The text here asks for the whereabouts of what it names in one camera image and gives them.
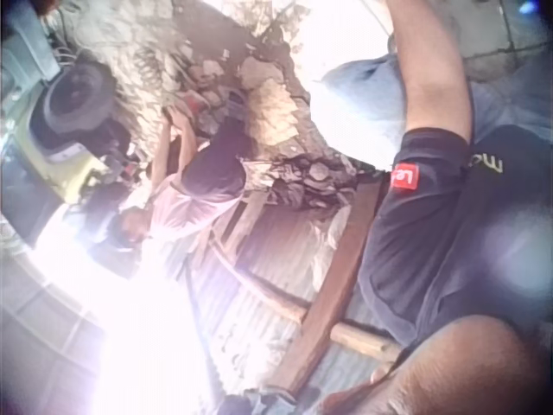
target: yellow vehicle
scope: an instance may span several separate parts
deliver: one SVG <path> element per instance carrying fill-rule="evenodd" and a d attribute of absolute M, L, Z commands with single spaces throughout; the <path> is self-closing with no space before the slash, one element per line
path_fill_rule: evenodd
<path fill-rule="evenodd" d="M 61 66 L 26 2 L 5 17 L 2 56 L 2 216 L 29 246 L 60 209 L 98 227 L 137 174 L 130 134 L 111 117 L 109 68 L 82 57 Z"/>

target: black hair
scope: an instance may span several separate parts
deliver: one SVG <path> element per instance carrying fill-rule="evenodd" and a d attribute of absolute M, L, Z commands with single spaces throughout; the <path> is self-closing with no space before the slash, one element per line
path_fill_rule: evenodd
<path fill-rule="evenodd" d="M 129 207 L 124 211 L 113 216 L 107 227 L 108 244 L 118 251 L 130 251 L 136 247 L 136 243 L 129 239 L 129 235 L 123 230 L 123 221 L 127 213 L 139 209 L 139 207 Z"/>

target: tire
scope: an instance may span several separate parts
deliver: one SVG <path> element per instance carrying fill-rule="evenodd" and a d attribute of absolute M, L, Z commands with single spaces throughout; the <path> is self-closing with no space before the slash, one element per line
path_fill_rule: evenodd
<path fill-rule="evenodd" d="M 80 63 L 63 73 L 48 89 L 44 119 L 55 133 L 91 131 L 111 114 L 116 81 L 108 67 Z"/>

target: wooden beam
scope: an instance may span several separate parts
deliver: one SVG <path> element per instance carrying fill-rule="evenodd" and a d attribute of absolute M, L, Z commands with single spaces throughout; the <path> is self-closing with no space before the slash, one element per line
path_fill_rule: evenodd
<path fill-rule="evenodd" d="M 330 343 L 333 326 L 342 317 L 353 293 L 357 271 L 372 221 L 382 181 L 360 183 L 352 212 L 321 291 L 309 309 L 301 334 L 295 338 L 268 382 L 297 398 Z"/>
<path fill-rule="evenodd" d="M 380 361 L 396 361 L 401 352 L 401 346 L 393 340 L 367 333 L 344 322 L 339 322 L 332 327 L 330 339 L 346 348 Z"/>
<path fill-rule="evenodd" d="M 302 324 L 308 309 L 299 301 L 285 296 L 281 290 L 247 271 L 237 270 L 225 254 L 225 250 L 216 239 L 209 243 L 221 264 L 246 288 L 255 298 L 270 307 L 279 316 L 297 324 Z M 330 332 L 330 339 L 346 348 L 355 350 L 380 361 L 395 361 L 401 347 L 392 339 L 374 335 L 357 329 L 345 322 L 337 323 Z"/>
<path fill-rule="evenodd" d="M 242 242 L 250 234 L 263 212 L 269 192 L 253 192 L 248 199 L 242 216 L 225 242 L 225 252 L 231 261 L 236 262 Z"/>

